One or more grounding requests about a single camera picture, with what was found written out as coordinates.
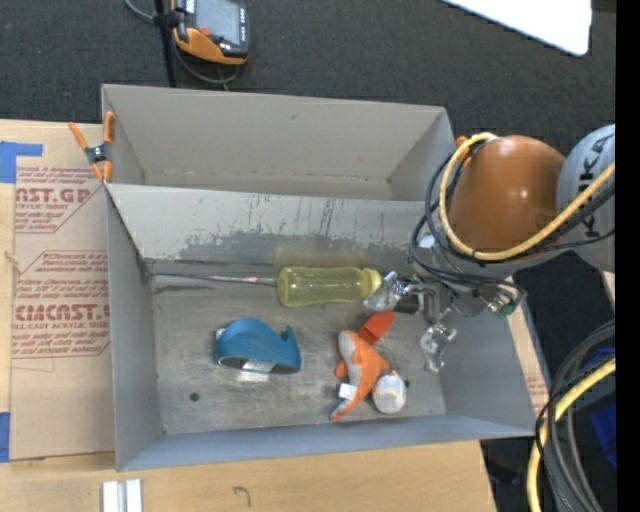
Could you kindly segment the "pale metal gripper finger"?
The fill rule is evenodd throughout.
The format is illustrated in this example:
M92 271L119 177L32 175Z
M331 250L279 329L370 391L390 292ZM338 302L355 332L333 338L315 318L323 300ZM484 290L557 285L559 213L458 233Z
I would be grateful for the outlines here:
M419 339L425 358L425 370L439 373L444 367L442 359L446 346L456 337L457 330L441 322L429 325Z
M414 300L408 291L410 284L409 280L391 271L383 278L380 287L363 300L363 306L372 313L413 313Z

